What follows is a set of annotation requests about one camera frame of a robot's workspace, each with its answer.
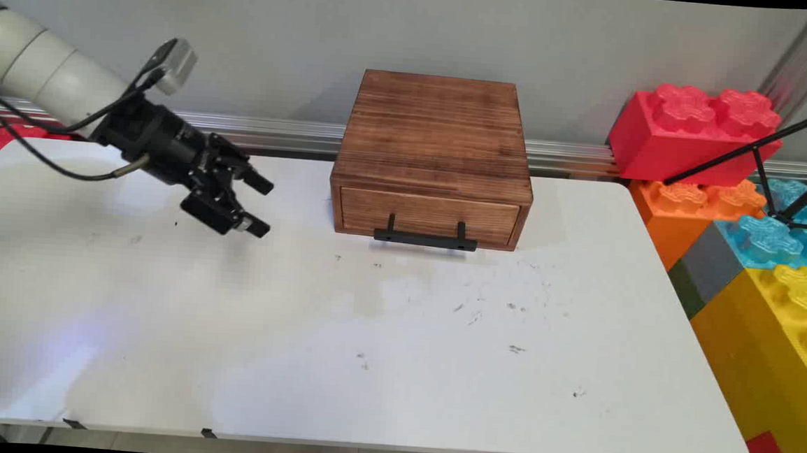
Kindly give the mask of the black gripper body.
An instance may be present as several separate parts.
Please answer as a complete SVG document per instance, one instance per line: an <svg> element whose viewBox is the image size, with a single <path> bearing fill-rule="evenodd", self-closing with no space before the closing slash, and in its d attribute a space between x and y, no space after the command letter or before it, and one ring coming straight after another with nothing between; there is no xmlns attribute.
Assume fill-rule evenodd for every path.
<svg viewBox="0 0 807 453"><path fill-rule="evenodd" d="M129 163L147 157L142 171L166 185L201 191L219 202L235 197L232 183L248 170L248 155L229 139L199 131L142 93L109 110L89 139L114 147Z"/></svg>

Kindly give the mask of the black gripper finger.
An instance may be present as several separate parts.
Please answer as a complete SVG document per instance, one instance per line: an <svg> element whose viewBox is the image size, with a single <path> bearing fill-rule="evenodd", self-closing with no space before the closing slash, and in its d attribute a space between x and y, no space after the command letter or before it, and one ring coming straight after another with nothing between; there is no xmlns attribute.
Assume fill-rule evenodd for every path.
<svg viewBox="0 0 807 453"><path fill-rule="evenodd" d="M238 179L243 180L246 185L261 195L267 195L274 189L274 184L251 166L250 156L242 153L238 148L228 149L227 173L226 188L229 191L233 191L233 183Z"/></svg>
<svg viewBox="0 0 807 453"><path fill-rule="evenodd" d="M180 209L222 235L237 231L262 238L271 230L269 224L242 208L233 190L223 187L192 189L180 202Z"/></svg>

